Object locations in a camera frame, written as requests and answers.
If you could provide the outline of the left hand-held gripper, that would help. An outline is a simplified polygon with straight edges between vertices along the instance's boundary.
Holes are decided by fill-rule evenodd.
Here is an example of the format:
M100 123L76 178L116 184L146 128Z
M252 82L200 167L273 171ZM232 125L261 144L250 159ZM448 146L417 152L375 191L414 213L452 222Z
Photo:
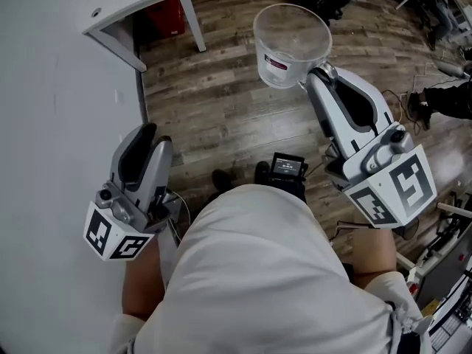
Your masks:
M134 260L160 234L175 248L181 242L181 199L164 193L172 141L162 136L154 142L156 129L145 123L122 140L112 156L110 181L89 204L83 239L101 260Z

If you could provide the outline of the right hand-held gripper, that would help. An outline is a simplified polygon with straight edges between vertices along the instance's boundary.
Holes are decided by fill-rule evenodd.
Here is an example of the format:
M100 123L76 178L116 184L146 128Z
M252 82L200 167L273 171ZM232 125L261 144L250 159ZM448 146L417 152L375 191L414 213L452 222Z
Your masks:
M373 84L346 69L335 70L338 75L331 78L316 67L306 79L323 133L337 154L349 157L326 156L325 171L374 228L407 226L437 197L423 146L393 123Z

